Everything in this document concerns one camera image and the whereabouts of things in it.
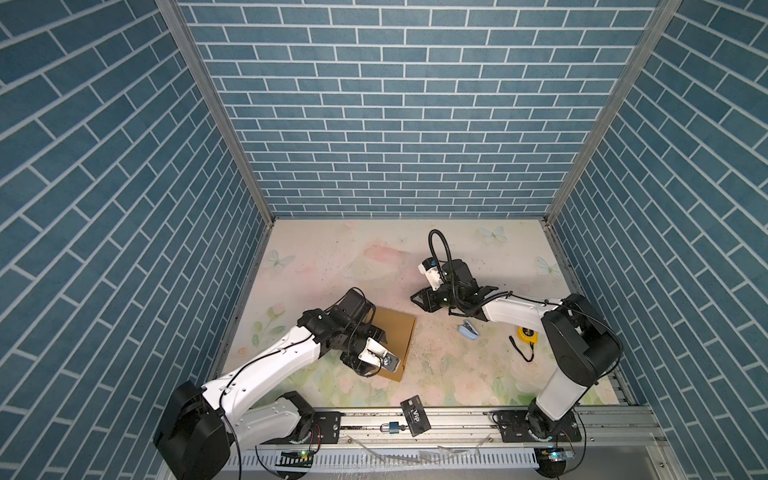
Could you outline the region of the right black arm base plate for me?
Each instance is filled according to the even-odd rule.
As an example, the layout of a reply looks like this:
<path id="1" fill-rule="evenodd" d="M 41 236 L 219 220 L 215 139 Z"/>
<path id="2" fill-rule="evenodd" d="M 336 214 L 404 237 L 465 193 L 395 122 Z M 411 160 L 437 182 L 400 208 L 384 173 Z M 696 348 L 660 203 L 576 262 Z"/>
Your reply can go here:
<path id="1" fill-rule="evenodd" d="M 554 442 L 583 439 L 580 423 L 571 410 L 559 420 L 527 409 L 496 410 L 489 413 L 491 422 L 499 430 L 504 443 Z"/>

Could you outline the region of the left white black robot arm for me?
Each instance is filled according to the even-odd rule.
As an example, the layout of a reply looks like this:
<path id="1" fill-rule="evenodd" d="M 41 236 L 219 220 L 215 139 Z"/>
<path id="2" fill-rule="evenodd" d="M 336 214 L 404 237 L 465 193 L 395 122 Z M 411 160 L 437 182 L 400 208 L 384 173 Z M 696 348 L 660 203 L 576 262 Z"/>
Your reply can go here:
<path id="1" fill-rule="evenodd" d="M 368 378 L 395 372 L 401 360 L 374 325 L 376 307 L 361 290 L 348 290 L 325 309 L 302 313 L 282 338 L 236 370 L 202 386 L 177 386 L 163 410 L 153 443 L 177 479 L 212 479 L 232 452 L 275 439 L 298 441 L 310 430 L 313 408 L 296 393 L 265 407 L 257 402 L 293 373 L 337 351 Z"/>

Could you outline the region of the brown cardboard box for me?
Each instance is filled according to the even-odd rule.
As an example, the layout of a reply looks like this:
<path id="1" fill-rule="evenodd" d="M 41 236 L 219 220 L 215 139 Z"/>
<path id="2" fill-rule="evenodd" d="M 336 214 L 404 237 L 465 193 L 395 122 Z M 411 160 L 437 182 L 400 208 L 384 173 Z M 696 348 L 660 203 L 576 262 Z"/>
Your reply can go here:
<path id="1" fill-rule="evenodd" d="M 383 370 L 380 376 L 394 382 L 401 382 L 406 369 L 410 343 L 417 317 L 388 308 L 378 308 L 373 325 L 384 331 L 386 341 L 381 342 L 399 360 L 398 369 L 392 373 Z"/>

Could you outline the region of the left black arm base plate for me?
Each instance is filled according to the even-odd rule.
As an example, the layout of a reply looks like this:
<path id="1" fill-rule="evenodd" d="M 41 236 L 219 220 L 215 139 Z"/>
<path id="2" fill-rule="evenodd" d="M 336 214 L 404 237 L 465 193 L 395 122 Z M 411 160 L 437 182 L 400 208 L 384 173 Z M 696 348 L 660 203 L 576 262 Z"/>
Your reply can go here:
<path id="1" fill-rule="evenodd" d="M 266 445 L 309 445 L 324 446 L 339 443 L 341 433 L 340 411 L 316 411 L 312 416 L 303 414 L 294 429 L 283 437 L 273 437 Z"/>

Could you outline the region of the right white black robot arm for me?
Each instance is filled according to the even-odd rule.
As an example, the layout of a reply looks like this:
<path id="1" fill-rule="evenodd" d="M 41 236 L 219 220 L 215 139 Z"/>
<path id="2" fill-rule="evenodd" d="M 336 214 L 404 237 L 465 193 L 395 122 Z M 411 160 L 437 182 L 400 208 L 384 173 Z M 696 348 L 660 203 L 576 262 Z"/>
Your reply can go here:
<path id="1" fill-rule="evenodd" d="M 586 392 L 614 369 L 623 345 L 586 297 L 570 294 L 558 302 L 524 298 L 496 287 L 425 287 L 410 300 L 428 313 L 457 310 L 465 318 L 504 323 L 543 335 L 556 369 L 528 407 L 534 436 L 555 435 Z"/>

